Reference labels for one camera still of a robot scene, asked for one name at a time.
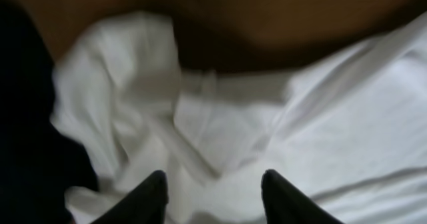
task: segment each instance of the dark fabric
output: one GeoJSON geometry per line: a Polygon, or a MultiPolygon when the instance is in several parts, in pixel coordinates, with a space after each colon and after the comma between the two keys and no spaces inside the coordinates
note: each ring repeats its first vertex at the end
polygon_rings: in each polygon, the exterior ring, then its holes
{"type": "Polygon", "coordinates": [[[341,223],[274,170],[262,177],[262,199],[267,224],[341,223]]]}
{"type": "Polygon", "coordinates": [[[93,224],[163,224],[167,202],[166,174],[156,171],[93,224]]]}
{"type": "Polygon", "coordinates": [[[30,19],[0,1],[1,223],[69,223],[64,191],[98,188],[83,146],[49,122],[52,68],[30,19]]]}

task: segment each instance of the wrinkled sheet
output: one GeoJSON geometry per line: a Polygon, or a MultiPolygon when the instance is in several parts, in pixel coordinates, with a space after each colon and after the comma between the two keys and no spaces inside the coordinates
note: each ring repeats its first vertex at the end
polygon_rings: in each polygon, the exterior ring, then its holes
{"type": "Polygon", "coordinates": [[[158,169],[179,224],[262,223],[266,169],[345,223],[427,220],[427,15],[292,72],[181,72],[170,20],[146,13],[94,25],[62,62],[52,122],[102,184],[68,194],[77,223],[158,169]]]}

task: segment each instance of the black object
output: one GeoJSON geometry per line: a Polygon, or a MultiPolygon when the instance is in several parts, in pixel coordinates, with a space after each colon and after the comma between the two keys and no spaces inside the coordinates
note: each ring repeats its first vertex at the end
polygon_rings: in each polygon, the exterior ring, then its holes
{"type": "Polygon", "coordinates": [[[0,223],[69,224],[64,191],[98,189],[84,147],[49,121],[52,68],[28,16],[0,0],[0,223]]]}
{"type": "Polygon", "coordinates": [[[267,224],[341,223],[274,170],[262,177],[262,200],[267,224]]]}
{"type": "Polygon", "coordinates": [[[162,224],[167,202],[166,174],[156,171],[92,224],[162,224]]]}

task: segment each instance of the white sheet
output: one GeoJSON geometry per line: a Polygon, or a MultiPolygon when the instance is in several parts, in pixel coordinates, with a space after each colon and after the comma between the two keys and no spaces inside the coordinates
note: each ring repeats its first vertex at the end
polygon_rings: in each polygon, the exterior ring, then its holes
{"type": "Polygon", "coordinates": [[[310,68],[249,77],[181,74],[172,34],[167,19],[143,13],[104,21],[56,72],[53,122],[109,183],[70,194],[78,223],[156,169],[179,224],[200,213],[261,218],[266,169],[346,223],[427,220],[423,172],[357,186],[427,167],[427,15],[310,68]]]}

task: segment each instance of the brown surface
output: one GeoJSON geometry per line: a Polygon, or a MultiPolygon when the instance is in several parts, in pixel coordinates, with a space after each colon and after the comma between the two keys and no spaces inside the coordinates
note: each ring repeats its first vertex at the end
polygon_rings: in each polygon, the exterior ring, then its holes
{"type": "Polygon", "coordinates": [[[61,58],[94,22],[143,9],[155,0],[10,0],[32,18],[54,60],[61,58]]]}
{"type": "Polygon", "coordinates": [[[427,11],[427,0],[197,0],[197,4],[205,15],[199,23],[174,18],[181,64],[220,72],[301,67],[427,11]]]}

